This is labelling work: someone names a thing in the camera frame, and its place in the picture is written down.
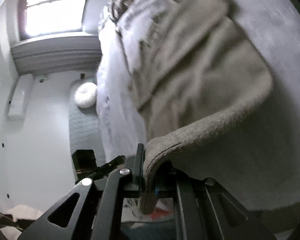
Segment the lavender embossed bedspread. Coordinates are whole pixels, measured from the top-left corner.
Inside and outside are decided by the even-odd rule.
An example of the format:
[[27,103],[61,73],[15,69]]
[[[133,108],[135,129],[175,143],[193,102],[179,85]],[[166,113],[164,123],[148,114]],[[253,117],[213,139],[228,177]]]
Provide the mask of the lavender embossed bedspread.
[[[218,138],[201,179],[215,178],[248,210],[299,203],[300,15],[290,0],[226,1],[229,17],[266,63],[273,87],[257,109]],[[148,142],[128,89],[119,21],[110,19],[107,6],[101,10],[97,113],[107,160],[134,155],[139,143]]]

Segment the white wall heater unit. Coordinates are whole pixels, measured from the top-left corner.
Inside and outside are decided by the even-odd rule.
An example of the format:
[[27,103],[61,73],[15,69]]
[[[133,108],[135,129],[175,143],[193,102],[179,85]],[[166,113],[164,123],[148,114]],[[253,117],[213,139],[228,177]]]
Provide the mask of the white wall heater unit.
[[29,104],[34,78],[32,74],[19,77],[17,85],[12,95],[8,118],[10,120],[24,120],[27,106]]

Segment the beige fleece garment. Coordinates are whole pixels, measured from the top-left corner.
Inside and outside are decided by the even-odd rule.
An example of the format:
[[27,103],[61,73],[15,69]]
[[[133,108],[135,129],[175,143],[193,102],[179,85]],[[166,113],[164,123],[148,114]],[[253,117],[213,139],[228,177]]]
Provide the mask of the beige fleece garment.
[[135,0],[119,30],[146,126],[139,209],[150,214],[164,162],[201,179],[218,138],[266,100],[273,79],[226,0]]

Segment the bright bedroom window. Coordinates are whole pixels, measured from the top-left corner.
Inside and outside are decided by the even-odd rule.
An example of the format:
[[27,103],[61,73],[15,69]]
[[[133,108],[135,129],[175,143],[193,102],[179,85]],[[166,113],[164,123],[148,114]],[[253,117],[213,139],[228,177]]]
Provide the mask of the bright bedroom window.
[[19,0],[20,39],[81,31],[88,0]]

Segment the white round pouf cushion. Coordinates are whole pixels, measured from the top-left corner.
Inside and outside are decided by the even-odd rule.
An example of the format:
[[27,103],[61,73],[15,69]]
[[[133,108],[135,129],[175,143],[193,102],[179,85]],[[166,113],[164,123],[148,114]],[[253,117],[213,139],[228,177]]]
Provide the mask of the white round pouf cushion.
[[80,85],[74,94],[74,101],[79,108],[88,109],[93,107],[97,98],[97,85],[86,82]]

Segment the grey quilted floor mat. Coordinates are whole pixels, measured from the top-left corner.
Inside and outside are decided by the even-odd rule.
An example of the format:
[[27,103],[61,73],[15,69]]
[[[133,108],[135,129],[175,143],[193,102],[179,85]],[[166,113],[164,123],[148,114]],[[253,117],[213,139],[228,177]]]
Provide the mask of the grey quilted floor mat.
[[79,79],[71,84],[69,94],[69,140],[70,153],[76,150],[93,150],[98,166],[106,163],[101,132],[99,128],[99,118],[96,106],[88,109],[79,108],[74,100],[74,94],[78,87],[86,82],[95,82],[90,77]]

